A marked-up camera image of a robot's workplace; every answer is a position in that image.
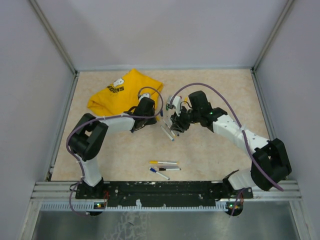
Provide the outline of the cyan cap marker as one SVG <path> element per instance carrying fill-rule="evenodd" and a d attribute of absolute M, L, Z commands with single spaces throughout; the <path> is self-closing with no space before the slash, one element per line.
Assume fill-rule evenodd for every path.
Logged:
<path fill-rule="evenodd" d="M 165 128 L 161 125 L 161 130 L 166 134 L 166 136 L 170 139 L 170 141 L 174 141 L 174 138 L 165 130 Z"/>

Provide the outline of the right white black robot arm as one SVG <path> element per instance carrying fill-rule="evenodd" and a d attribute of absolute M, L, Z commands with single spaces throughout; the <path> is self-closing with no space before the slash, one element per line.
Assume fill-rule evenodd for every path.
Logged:
<path fill-rule="evenodd" d="M 167 108 L 175 110 L 170 117 L 172 130 L 183 133 L 191 124 L 199 123 L 228 139 L 252 161 L 250 168 L 236 170 L 226 176 L 223 192 L 227 197 L 235 198 L 241 189 L 254 186 L 269 191 L 292 172 L 285 144 L 280 139 L 269 140 L 240 127 L 225 110 L 213 108 L 201 90 L 191 93 L 188 98 L 189 108 L 182 105 L 179 96 L 168 98 Z"/>

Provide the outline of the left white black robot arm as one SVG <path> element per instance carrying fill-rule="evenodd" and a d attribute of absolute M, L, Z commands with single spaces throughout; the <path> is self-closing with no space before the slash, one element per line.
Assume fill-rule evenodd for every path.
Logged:
<path fill-rule="evenodd" d="M 67 151 L 80 165 L 81 180 L 87 185 L 86 192 L 97 199 L 103 195 L 103 177 L 98 166 L 98 153 L 105 137 L 120 132 L 135 132 L 157 122 L 155 101 L 142 97 L 137 106 L 119 115 L 95 117 L 90 113 L 82 116 L 66 140 Z"/>

